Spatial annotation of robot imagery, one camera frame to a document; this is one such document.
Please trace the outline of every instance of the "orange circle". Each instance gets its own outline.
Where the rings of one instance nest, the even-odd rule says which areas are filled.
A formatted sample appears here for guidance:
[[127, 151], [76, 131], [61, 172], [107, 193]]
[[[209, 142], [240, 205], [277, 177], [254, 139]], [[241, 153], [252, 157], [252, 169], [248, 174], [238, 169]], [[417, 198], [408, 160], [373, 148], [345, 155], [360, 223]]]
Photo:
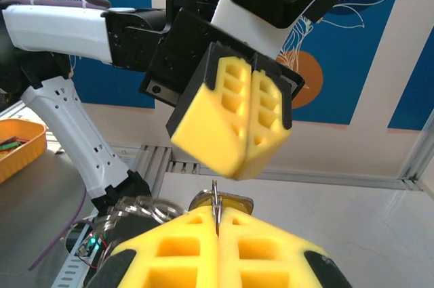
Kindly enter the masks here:
[[[290, 68], [288, 61], [292, 52], [284, 52], [277, 57], [277, 61]], [[292, 101], [292, 108], [299, 108], [312, 102], [323, 87], [323, 71], [318, 61], [305, 51], [298, 52], [298, 73], [306, 84]]]

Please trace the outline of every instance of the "gray table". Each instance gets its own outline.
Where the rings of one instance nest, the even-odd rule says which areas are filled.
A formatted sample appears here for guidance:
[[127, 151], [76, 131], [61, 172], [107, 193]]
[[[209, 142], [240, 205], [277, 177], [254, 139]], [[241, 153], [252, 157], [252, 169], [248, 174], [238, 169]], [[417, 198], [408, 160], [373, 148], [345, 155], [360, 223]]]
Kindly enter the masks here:
[[[83, 182], [71, 160], [45, 154], [0, 185], [0, 285], [9, 288], [51, 287], [67, 252], [59, 242], [33, 271], [27, 270], [76, 210]], [[87, 199], [81, 217], [93, 206]]]

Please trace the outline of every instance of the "white arm segment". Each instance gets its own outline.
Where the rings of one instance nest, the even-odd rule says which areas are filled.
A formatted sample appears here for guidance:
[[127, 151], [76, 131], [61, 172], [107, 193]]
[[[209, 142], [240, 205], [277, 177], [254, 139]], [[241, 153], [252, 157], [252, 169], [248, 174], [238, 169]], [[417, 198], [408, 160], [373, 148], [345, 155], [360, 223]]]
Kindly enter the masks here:
[[112, 151], [87, 115], [70, 79], [56, 77], [29, 87], [22, 101], [47, 124], [77, 167], [92, 199], [127, 177], [128, 166]]
[[3, 10], [15, 47], [82, 56], [110, 64], [103, 10], [46, 5], [11, 5]]

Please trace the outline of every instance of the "orange bin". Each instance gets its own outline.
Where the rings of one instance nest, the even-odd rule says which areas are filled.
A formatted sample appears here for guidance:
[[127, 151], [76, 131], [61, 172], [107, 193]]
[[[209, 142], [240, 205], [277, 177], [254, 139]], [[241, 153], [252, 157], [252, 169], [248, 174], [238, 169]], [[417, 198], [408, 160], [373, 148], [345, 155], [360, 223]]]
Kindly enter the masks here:
[[8, 155], [0, 158], [0, 183], [6, 181], [47, 150], [47, 128], [20, 119], [0, 120], [0, 142], [12, 137], [29, 140]]

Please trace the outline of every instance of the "yellow gripper pad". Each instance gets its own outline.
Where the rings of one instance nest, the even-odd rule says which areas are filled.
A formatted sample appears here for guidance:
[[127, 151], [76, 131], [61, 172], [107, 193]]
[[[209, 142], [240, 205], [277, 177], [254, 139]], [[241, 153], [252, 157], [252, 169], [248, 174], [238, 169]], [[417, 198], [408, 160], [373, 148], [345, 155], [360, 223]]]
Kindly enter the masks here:
[[287, 140], [291, 85], [212, 43], [166, 124], [172, 143], [234, 180], [254, 178]]
[[199, 207], [117, 246], [96, 279], [104, 288], [351, 288], [322, 248], [230, 207], [219, 236], [212, 208]]

